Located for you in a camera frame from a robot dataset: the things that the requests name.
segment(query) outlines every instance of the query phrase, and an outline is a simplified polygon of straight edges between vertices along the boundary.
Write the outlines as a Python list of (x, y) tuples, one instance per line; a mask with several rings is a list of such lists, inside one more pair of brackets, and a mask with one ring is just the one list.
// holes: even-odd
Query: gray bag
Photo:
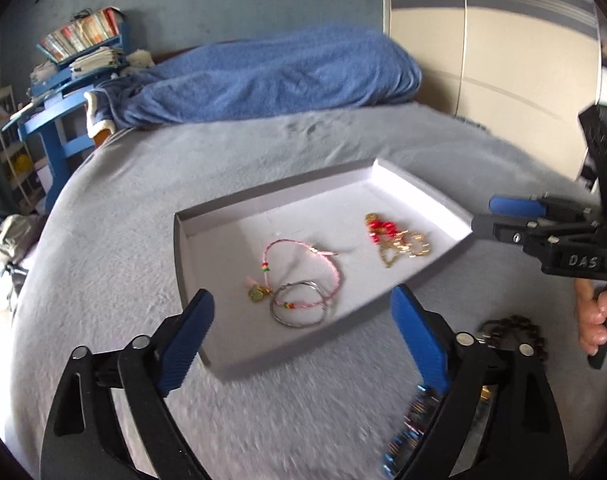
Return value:
[(0, 225), (0, 265), (17, 265), (39, 240), (44, 221), (39, 216), (10, 215)]

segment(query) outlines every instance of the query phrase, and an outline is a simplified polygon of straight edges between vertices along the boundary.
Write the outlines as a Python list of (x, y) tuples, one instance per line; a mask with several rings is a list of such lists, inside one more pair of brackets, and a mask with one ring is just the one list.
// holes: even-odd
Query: blue blanket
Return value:
[(201, 46), (107, 81), (88, 97), (88, 133), (397, 104), (420, 83), (417, 62), (381, 32), (325, 25)]

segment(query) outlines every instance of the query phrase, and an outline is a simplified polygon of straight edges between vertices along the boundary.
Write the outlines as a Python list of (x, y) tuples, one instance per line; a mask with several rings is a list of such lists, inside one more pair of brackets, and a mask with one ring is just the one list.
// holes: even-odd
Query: gold jewelry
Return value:
[[(365, 225), (368, 227), (370, 239), (379, 246), (379, 257), (386, 267), (391, 267), (401, 254), (414, 258), (430, 254), (430, 243), (421, 233), (399, 231), (394, 222), (382, 222), (376, 213), (365, 216)], [(391, 258), (386, 256), (387, 250), (394, 250)]]

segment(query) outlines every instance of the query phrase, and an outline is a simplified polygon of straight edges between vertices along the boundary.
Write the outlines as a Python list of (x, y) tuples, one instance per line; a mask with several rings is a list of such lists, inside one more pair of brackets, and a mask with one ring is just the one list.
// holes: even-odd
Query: green charm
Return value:
[(267, 295), (271, 294), (272, 291), (269, 288), (261, 285), (252, 285), (248, 291), (248, 297), (252, 303), (259, 303)]

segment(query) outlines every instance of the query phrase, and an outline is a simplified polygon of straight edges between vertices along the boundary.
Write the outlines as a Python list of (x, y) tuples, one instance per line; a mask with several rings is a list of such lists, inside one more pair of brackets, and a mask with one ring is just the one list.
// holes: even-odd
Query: white tray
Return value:
[[(400, 257), (386, 268), (370, 241), (364, 216), (374, 212), (399, 229), (425, 233), (428, 256)], [(282, 362), (317, 344), (323, 335), (359, 319), (395, 285), (407, 282), (471, 233), (472, 216), (439, 191), (381, 159), (354, 162), (279, 180), (194, 206), (175, 215), (174, 252), (185, 307), (199, 288), (215, 297), (215, 320), (200, 356), (221, 379)], [(339, 252), (343, 277), (325, 321), (288, 328), (270, 315), (269, 301), (248, 299), (247, 278), (263, 283), (261, 254), (271, 241), (293, 238), (319, 250)], [(273, 289), (314, 280), (326, 291), (332, 276), (319, 256), (294, 244), (268, 254)], [(310, 301), (314, 291), (292, 290), (288, 301)], [(301, 309), (292, 316), (314, 314)]]

